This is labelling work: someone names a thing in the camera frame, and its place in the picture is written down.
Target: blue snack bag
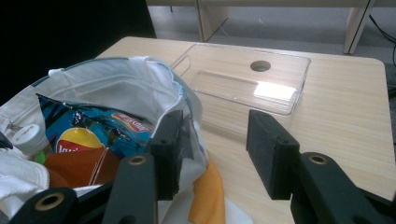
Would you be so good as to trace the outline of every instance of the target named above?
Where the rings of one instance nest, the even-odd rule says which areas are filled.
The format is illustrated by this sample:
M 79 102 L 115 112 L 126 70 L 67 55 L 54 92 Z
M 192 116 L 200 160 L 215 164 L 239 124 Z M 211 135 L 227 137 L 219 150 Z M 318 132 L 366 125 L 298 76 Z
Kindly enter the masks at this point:
M 148 120 L 125 111 L 37 96 L 53 152 L 103 147 L 122 158 L 143 152 L 154 130 Z

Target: gray floor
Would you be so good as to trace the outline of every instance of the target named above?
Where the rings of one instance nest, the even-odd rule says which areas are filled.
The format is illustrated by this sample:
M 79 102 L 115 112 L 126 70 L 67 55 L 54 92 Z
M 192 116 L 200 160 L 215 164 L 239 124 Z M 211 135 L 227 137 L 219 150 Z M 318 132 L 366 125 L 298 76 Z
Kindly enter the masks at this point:
M 158 38 L 199 41 L 194 7 L 149 7 Z M 287 49 L 344 55 L 349 8 L 229 7 L 229 18 L 208 43 L 267 49 Z M 374 8 L 382 30 L 396 37 L 396 8 Z M 384 63 L 389 88 L 396 87 L 392 62 L 394 44 L 367 21 L 352 56 Z M 393 139 L 396 139 L 396 98 L 389 100 Z

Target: brown package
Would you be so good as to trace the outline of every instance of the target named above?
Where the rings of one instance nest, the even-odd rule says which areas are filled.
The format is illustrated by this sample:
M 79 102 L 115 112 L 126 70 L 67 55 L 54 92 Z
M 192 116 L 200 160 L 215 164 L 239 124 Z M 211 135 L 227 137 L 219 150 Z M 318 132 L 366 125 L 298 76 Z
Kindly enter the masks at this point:
M 120 159 L 109 149 L 51 153 L 44 166 L 50 188 L 78 188 L 114 180 Z

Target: white bottle cap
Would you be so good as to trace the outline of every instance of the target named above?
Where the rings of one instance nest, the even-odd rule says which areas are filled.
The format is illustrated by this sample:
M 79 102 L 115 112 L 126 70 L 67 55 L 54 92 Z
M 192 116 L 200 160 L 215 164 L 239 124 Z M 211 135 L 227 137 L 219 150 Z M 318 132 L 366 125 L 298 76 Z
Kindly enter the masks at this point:
M 37 124 L 30 124 L 17 131 L 11 143 L 24 155 L 31 156 L 42 150 L 49 140 L 44 129 Z

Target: light wood tabletop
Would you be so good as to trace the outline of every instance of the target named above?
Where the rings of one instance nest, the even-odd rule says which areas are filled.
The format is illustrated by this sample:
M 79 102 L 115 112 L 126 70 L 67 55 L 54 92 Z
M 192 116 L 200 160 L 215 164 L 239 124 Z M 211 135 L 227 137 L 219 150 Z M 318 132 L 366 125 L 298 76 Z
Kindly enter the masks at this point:
M 175 65 L 194 45 L 192 42 L 126 37 L 99 57 L 148 55 Z M 396 166 L 384 64 L 369 58 L 238 48 L 309 59 L 302 97 L 286 125 L 300 143 L 300 151 L 330 156 L 358 187 L 389 200 L 393 198 Z M 230 57 L 238 60 L 240 54 Z M 210 103 L 206 99 L 202 99 L 202 103 L 204 121 L 211 119 L 205 116 Z M 221 111 L 228 111 L 221 114 L 223 121 L 234 119 L 233 107 Z M 236 124 L 246 125 L 243 122 L 245 118 Z M 290 202 L 269 198 L 246 151 L 245 134 L 226 129 L 223 132 L 204 122 L 202 135 L 209 156 L 223 178 L 227 198 L 251 215 L 255 223 L 293 223 Z

